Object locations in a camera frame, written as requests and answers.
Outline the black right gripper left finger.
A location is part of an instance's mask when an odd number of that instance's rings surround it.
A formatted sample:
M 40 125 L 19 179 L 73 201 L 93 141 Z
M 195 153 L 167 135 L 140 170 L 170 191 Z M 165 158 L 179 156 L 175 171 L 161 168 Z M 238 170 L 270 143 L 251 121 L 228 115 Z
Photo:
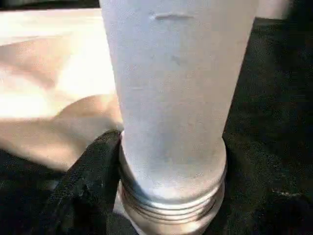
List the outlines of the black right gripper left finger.
M 95 139 L 62 177 L 34 224 L 36 235 L 62 235 L 72 212 L 70 235 L 105 235 L 119 182 L 121 132 L 109 130 Z

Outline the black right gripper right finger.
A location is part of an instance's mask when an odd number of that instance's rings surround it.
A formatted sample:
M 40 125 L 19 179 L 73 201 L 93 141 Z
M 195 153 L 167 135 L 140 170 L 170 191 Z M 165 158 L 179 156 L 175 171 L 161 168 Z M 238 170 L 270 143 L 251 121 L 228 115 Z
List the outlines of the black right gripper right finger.
M 227 149 L 221 235 L 311 235 L 313 200 L 297 189 L 278 156 L 241 135 L 223 136 Z

